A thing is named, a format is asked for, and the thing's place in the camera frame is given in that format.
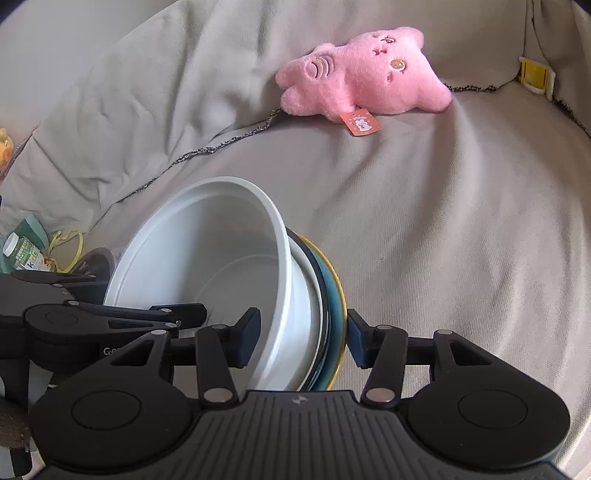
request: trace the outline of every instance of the paper tag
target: paper tag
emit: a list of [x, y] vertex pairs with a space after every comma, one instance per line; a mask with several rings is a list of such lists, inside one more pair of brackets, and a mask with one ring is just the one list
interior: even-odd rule
[[360, 108], [352, 113], [342, 113], [340, 117], [356, 137], [369, 135], [382, 129], [382, 126], [366, 108]]
[[534, 60], [519, 57], [521, 70], [519, 72], [519, 81], [530, 92], [538, 95], [546, 95], [546, 98], [552, 101], [554, 93], [554, 81], [556, 74], [548, 65], [544, 65]]

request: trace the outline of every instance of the white bottle cap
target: white bottle cap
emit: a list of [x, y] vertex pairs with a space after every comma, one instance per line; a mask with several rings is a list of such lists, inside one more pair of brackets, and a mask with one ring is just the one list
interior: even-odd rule
[[15, 233], [11, 233], [10, 235], [8, 235], [8, 238], [4, 242], [4, 248], [2, 249], [2, 253], [7, 257], [10, 257], [12, 255], [12, 252], [14, 252], [14, 249], [17, 247], [17, 243], [18, 235]]

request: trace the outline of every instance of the yellow string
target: yellow string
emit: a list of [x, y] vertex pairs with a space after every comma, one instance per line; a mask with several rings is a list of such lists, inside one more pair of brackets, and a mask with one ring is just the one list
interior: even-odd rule
[[72, 260], [70, 265], [68, 265], [64, 269], [61, 269], [55, 258], [49, 259], [51, 264], [54, 266], [54, 268], [56, 269], [56, 271], [58, 273], [69, 273], [72, 270], [72, 268], [74, 268], [74, 266], [76, 265], [78, 260], [80, 259], [80, 255], [82, 254], [82, 246], [84, 245], [84, 237], [82, 235], [82, 232], [80, 232], [80, 230], [78, 230], [77, 228], [72, 228], [72, 229], [68, 230], [68, 232], [65, 235], [62, 235], [61, 230], [58, 230], [56, 233], [53, 234], [53, 237], [52, 237], [51, 242], [49, 244], [49, 248], [47, 249], [47, 253], [50, 254], [51, 251], [55, 247], [57, 247], [58, 245], [61, 245], [64, 242], [67, 242], [68, 239], [70, 238], [70, 235], [72, 234], [72, 232], [74, 232], [75, 235], [78, 235], [78, 250], [76, 251], [76, 255], [74, 256], [74, 260]]

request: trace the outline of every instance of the pink plush toy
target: pink plush toy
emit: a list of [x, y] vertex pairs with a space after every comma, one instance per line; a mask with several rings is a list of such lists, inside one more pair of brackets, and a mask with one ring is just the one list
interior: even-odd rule
[[342, 47], [324, 43], [279, 69], [275, 80], [287, 89], [281, 107], [292, 115], [321, 113], [333, 122], [358, 108], [442, 112], [452, 94], [422, 54], [423, 42], [422, 32], [401, 27], [359, 35]]

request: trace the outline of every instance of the yellow plush toy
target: yellow plush toy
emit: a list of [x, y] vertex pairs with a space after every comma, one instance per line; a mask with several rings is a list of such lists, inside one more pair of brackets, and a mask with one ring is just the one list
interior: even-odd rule
[[2, 175], [4, 168], [8, 165], [13, 150], [14, 144], [6, 134], [6, 129], [0, 128], [0, 176]]

